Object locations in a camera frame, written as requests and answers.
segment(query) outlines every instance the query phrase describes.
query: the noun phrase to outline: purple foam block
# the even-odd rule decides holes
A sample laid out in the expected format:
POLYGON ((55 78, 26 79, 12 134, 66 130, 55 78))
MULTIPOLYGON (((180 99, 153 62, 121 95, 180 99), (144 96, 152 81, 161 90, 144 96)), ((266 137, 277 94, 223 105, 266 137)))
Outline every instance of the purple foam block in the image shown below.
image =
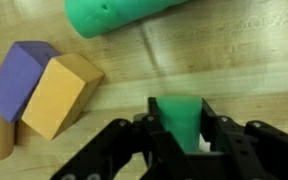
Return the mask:
POLYGON ((59 53, 41 41, 15 42, 0 67, 0 115, 18 120, 49 60, 59 53))

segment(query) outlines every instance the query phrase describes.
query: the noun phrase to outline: wooden table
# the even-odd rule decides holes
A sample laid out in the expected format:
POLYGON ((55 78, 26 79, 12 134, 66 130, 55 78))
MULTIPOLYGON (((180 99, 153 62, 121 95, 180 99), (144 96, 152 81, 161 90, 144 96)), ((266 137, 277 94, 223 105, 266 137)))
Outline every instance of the wooden table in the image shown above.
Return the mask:
MULTIPOLYGON (((0 1, 0 64, 14 41, 45 40, 106 78, 55 140, 19 122, 0 180, 48 179, 112 119, 146 112, 149 96, 201 96, 241 124, 261 119, 288 132, 288 1, 191 0, 93 39, 77 35, 63 9, 63 0, 0 1)), ((144 171, 137 155, 116 179, 144 171)))

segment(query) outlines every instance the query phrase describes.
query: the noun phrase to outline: green foam cylinder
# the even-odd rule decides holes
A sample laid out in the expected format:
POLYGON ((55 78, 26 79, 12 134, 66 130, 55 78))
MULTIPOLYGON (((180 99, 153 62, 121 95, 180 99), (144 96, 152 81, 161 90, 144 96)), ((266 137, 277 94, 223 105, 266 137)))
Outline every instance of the green foam cylinder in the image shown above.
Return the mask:
POLYGON ((198 152, 202 99, 195 96, 156 98, 160 121, 185 153, 198 152))
POLYGON ((187 0, 65 0, 75 30, 91 38, 187 0))

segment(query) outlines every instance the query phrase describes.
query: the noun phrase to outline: orange foam block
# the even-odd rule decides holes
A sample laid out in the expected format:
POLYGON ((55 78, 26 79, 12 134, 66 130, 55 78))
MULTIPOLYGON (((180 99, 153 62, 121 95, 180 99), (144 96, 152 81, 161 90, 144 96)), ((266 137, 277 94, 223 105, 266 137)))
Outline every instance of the orange foam block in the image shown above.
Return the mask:
POLYGON ((74 124, 104 73, 78 54, 50 60, 22 119, 52 140, 74 124))

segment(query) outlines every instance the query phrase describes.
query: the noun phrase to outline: screw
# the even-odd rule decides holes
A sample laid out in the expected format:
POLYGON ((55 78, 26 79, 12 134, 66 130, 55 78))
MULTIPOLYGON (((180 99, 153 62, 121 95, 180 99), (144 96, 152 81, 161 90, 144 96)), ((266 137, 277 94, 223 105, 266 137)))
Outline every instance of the screw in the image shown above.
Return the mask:
POLYGON ((121 121, 120 122, 120 126, 125 126, 126 125, 126 122, 125 121, 121 121))
POLYGON ((154 117, 153 117, 153 116, 149 116, 149 117, 147 117, 147 119, 148 119, 149 121, 153 121, 153 120, 154 120, 154 117))
POLYGON ((223 122, 228 121, 228 118, 227 118, 227 117, 221 117, 221 119, 222 119, 223 122))
POLYGON ((259 128, 259 127, 261 127, 261 124, 260 124, 260 123, 258 123, 258 122, 255 122, 255 123, 253 123, 253 126, 255 126, 255 127, 259 128))
POLYGON ((76 176, 74 174, 66 174, 62 177, 62 180, 76 180, 76 176))
POLYGON ((94 173, 89 175, 86 180, 101 180, 101 176, 99 174, 94 173))

